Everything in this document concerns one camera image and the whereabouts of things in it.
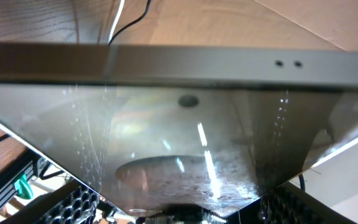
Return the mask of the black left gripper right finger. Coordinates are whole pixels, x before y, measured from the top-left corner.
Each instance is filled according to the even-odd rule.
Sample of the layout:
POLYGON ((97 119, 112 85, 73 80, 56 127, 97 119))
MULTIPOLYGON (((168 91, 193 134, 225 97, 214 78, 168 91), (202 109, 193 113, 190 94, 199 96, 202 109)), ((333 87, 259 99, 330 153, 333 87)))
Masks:
POLYGON ((234 224, 354 224, 287 182, 234 214, 234 224))

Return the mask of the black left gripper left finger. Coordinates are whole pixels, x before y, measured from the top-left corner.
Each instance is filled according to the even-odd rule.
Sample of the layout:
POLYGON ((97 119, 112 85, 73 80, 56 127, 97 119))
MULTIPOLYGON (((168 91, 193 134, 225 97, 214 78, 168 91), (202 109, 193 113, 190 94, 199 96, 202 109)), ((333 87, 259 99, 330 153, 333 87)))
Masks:
POLYGON ((93 223, 97 211, 112 218, 117 208, 87 186, 72 180, 52 193, 44 194, 7 219, 8 223, 93 223))

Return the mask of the Galaxy smartphone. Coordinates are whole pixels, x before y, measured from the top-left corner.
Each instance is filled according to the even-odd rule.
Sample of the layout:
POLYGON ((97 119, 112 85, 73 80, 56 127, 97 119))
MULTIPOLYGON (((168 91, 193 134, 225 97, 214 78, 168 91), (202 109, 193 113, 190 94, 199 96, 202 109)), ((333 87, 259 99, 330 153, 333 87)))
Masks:
POLYGON ((358 52, 0 42, 0 127, 130 215, 226 217, 358 140, 358 52))

